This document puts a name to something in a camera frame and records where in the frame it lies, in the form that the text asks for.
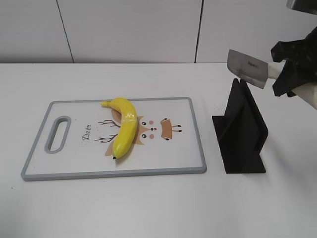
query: deer antler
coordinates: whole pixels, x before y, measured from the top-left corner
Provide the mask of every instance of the deer antler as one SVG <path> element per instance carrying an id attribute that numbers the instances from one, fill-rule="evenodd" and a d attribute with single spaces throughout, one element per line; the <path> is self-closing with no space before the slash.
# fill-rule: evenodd
<path id="1" fill-rule="evenodd" d="M 117 135 L 118 135 L 118 134 L 116 134 L 116 135 L 110 135 L 110 136 L 112 136 L 111 138 L 102 138 L 102 137 L 99 137 L 99 139 L 97 139 L 97 140 L 95 140 L 95 141 L 100 141 L 100 143 L 108 143 L 108 142 L 112 141 Z"/>
<path id="2" fill-rule="evenodd" d="M 116 127 L 121 127 L 117 125 L 113 120 L 104 120 L 104 122 L 99 122 L 99 124 L 104 125 L 104 124 L 112 124 L 110 127 L 116 126 Z"/>

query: banana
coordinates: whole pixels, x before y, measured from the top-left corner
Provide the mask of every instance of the banana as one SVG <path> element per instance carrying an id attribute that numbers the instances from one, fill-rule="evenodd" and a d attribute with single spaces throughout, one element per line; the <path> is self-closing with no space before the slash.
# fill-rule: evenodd
<path id="1" fill-rule="evenodd" d="M 121 113 L 121 127 L 113 143 L 113 159 L 124 156 L 130 149 L 138 127 L 137 112 L 131 102 L 125 98 L 101 102 L 103 107 L 111 107 Z"/>

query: black stand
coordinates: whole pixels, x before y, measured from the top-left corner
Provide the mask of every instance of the black stand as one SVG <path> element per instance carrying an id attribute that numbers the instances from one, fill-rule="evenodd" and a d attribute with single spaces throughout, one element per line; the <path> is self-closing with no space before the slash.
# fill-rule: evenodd
<path id="1" fill-rule="evenodd" d="M 212 120 L 226 173 L 265 173 L 259 153 L 268 130 L 245 81 L 233 80 L 224 116 Z"/>

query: white table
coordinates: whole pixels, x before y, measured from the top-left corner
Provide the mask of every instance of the white table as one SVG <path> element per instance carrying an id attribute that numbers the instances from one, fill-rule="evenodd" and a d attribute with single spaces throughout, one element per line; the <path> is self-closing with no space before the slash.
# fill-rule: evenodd
<path id="1" fill-rule="evenodd" d="M 227 175 L 212 115 L 225 110 L 226 64 L 0 65 L 1 238 L 273 238 L 317 235 L 317 111 L 250 86 L 269 136 L 262 175 Z M 193 100 L 207 172 L 24 182 L 21 169 L 51 101 Z"/>

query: knife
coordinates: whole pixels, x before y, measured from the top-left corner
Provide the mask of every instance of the knife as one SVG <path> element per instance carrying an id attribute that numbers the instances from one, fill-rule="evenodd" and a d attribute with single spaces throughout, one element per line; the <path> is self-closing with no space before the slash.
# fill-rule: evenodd
<path id="1" fill-rule="evenodd" d="M 227 67 L 234 75 L 262 89 L 269 78 L 277 79 L 281 73 L 267 62 L 234 50 L 229 50 Z M 316 83 L 304 84 L 292 92 L 317 109 Z"/>

